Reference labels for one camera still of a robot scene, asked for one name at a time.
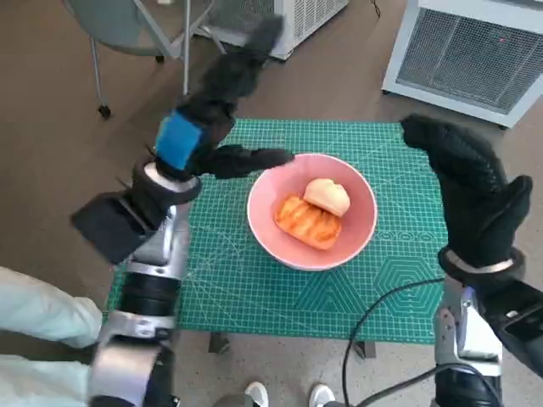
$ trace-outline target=gray floor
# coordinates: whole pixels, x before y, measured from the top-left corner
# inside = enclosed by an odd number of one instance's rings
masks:
[[[96,102],[87,39],[60,2],[0,2],[0,262],[75,295],[103,304],[108,266],[70,229],[68,216],[97,192],[118,188],[134,160],[152,143],[157,124],[181,86],[181,66],[102,51],[105,91],[114,117],[104,123]],[[379,90],[404,1],[380,0],[377,22],[369,2],[345,12],[296,50],[270,64],[240,116],[325,120],[398,120],[410,112],[469,125],[495,142],[509,173],[535,179],[533,208],[518,234],[529,257],[529,282],[543,288],[543,100],[511,131]],[[195,79],[215,57],[203,39],[193,47]],[[303,406],[313,382],[339,391],[345,343],[236,335],[233,352],[206,352],[203,332],[185,332],[178,349],[176,390],[183,405],[205,407],[254,378],[269,388],[271,405]],[[74,357],[65,348],[0,334],[0,352],[39,359]],[[430,347],[379,344],[378,359],[351,363],[353,399],[428,369]],[[541,381],[507,357],[508,405],[540,405]],[[425,406],[432,385],[407,390],[379,405]]]

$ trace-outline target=green cutting mat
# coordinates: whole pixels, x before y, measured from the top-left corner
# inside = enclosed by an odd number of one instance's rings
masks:
[[[446,230],[439,186],[425,154],[402,142],[398,124],[238,120],[227,141],[347,161],[375,192],[377,230],[346,265],[323,273],[291,270],[267,254],[249,229],[245,205],[257,175],[231,181],[203,177],[204,190],[191,214],[181,328],[347,338],[380,295],[441,275],[436,254]],[[109,309],[121,284],[117,271]],[[433,285],[396,294],[375,311],[360,339],[431,343],[441,289]]]

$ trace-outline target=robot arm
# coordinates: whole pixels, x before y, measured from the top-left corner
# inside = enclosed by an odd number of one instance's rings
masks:
[[[543,376],[543,293],[522,282],[524,256],[512,246],[532,181],[507,183],[490,145],[455,125],[410,116],[402,127],[406,144],[428,154],[449,235],[439,253],[445,285],[434,319],[436,364],[470,365],[501,396],[502,344]],[[435,383],[440,407],[497,405],[467,369],[442,371]]]
[[[435,316],[436,363],[470,365],[499,394],[502,344],[543,377],[543,293],[520,280],[524,258],[516,249],[513,253],[510,260],[481,269],[448,248],[439,254],[446,277]],[[468,371],[440,372],[435,384],[440,407],[496,405],[488,388]]]
[[[294,158],[279,149],[218,147],[282,29],[281,18],[265,20],[244,47],[220,57],[201,89],[162,121],[156,155],[136,164],[132,186],[98,195],[72,216],[95,249],[126,267],[119,303],[100,332],[91,365],[92,407],[177,404],[171,395],[176,303],[188,255],[188,215],[202,187],[199,176],[246,176]]]

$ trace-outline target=sneaker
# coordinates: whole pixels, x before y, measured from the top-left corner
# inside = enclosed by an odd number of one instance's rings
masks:
[[[260,382],[252,382],[245,388],[245,394],[253,399],[259,407],[270,407],[268,392]]]
[[[324,407],[330,401],[336,401],[330,387],[324,384],[317,384],[313,387],[309,396],[309,407]]]

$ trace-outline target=table leg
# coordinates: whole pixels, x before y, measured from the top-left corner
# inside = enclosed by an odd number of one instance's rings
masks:
[[[207,351],[210,354],[225,354],[230,350],[230,341],[226,333],[212,332],[210,334],[210,345]]]
[[[361,359],[376,359],[377,350],[375,342],[359,341],[355,343],[355,352]]]

